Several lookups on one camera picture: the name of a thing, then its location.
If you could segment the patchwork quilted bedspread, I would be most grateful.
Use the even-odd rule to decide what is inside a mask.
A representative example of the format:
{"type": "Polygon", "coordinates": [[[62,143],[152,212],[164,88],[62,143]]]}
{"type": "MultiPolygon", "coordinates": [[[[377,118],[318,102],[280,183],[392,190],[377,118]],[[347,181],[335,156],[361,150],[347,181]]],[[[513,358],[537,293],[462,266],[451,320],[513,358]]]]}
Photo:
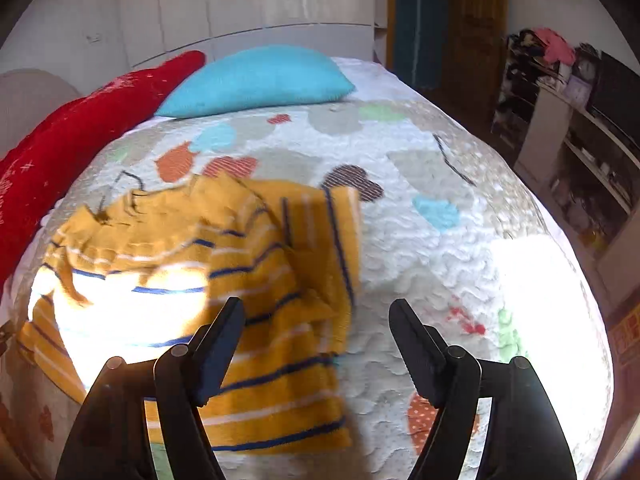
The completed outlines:
{"type": "Polygon", "coordinates": [[[336,361],[354,443],[342,452],[224,453],[231,479],[401,479],[432,414],[414,394],[387,323],[407,299],[474,356],[530,359],[559,417],[579,478],[596,459],[614,374],[596,300],[570,241],[506,162],[384,68],[338,66],[341,103],[153,119],[107,144],[41,222],[11,285],[22,312],[47,238],[74,210],[227,169],[310,186],[349,183],[361,204],[361,284],[336,361]]]}

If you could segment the brown wooden door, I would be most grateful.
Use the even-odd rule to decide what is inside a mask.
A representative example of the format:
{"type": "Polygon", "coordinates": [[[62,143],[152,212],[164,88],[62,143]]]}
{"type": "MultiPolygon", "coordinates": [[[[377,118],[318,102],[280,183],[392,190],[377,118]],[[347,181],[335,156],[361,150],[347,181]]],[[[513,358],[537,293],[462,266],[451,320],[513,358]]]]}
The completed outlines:
{"type": "Polygon", "coordinates": [[[390,69],[416,90],[464,106],[495,90],[506,0],[394,0],[390,69]]]}

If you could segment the pink cloth on shelf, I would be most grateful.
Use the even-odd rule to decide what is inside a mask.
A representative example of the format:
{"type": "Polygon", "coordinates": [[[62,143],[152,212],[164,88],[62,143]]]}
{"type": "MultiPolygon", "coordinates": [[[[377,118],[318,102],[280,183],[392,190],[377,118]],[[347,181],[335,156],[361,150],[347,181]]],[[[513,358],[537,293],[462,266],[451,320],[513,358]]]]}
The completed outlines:
{"type": "Polygon", "coordinates": [[[560,62],[571,66],[575,63],[575,50],[554,30],[548,27],[533,29],[534,34],[544,45],[544,60],[548,64],[560,62]]]}

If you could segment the yellow striped knit sweater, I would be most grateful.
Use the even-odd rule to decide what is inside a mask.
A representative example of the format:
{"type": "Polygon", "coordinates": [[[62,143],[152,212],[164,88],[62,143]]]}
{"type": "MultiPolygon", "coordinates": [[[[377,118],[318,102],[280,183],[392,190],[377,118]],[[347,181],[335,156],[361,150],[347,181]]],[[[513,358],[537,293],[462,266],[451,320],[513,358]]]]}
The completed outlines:
{"type": "Polygon", "coordinates": [[[230,298],[245,322],[220,390],[202,407],[217,451],[317,453],[352,442],[333,360],[359,281],[350,186],[195,176],[78,208],[48,241],[17,337],[76,401],[105,361],[157,359],[230,298]]]}

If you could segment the red snowflake pillow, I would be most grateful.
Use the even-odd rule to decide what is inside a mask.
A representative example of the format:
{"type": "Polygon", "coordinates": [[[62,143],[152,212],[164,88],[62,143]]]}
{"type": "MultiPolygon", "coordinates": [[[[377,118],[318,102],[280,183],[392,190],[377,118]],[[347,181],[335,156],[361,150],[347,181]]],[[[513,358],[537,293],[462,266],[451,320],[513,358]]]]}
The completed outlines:
{"type": "Polygon", "coordinates": [[[150,119],[169,93],[205,65],[199,50],[135,70],[62,105],[1,161],[1,278],[20,262],[41,218],[96,154],[150,119]]]}

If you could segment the white wardrobe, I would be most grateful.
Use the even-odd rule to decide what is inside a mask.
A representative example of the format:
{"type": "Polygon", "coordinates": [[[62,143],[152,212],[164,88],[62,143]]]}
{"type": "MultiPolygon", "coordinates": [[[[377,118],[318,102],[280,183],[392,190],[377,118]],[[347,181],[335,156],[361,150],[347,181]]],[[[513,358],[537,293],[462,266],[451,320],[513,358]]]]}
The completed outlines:
{"type": "Polygon", "coordinates": [[[188,47],[224,55],[273,41],[370,60],[373,35],[374,0],[32,0],[1,67],[92,87],[188,47]]]}

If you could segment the white open shelf unit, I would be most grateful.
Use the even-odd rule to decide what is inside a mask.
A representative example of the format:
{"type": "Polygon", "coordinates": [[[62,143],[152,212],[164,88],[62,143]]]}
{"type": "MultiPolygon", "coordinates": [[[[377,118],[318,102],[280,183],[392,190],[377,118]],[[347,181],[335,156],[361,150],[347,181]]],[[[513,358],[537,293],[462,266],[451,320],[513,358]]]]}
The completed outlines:
{"type": "Polygon", "coordinates": [[[639,286],[639,141],[591,103],[605,97],[597,84],[608,55],[574,50],[573,65],[548,64],[533,29],[509,36],[491,131],[610,316],[639,286]]]}

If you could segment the round beige headboard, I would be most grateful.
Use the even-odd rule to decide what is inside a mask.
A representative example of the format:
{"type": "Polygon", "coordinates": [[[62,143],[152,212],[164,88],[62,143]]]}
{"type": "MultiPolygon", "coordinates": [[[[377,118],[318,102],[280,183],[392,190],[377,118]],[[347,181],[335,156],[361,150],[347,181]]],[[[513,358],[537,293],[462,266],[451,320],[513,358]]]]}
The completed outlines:
{"type": "Polygon", "coordinates": [[[63,104],[81,97],[59,76],[36,70],[10,70],[0,76],[0,153],[8,151],[63,104]]]}

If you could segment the turquoise knit pillow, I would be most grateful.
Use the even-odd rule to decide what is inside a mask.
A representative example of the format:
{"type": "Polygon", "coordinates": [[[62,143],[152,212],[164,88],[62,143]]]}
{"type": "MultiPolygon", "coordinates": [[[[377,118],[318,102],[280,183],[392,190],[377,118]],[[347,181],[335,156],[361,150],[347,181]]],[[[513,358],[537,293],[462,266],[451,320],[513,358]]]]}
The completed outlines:
{"type": "Polygon", "coordinates": [[[230,54],[194,72],[156,114],[194,118],[254,108],[336,102],[355,91],[337,64],[316,50],[272,44],[230,54]]]}

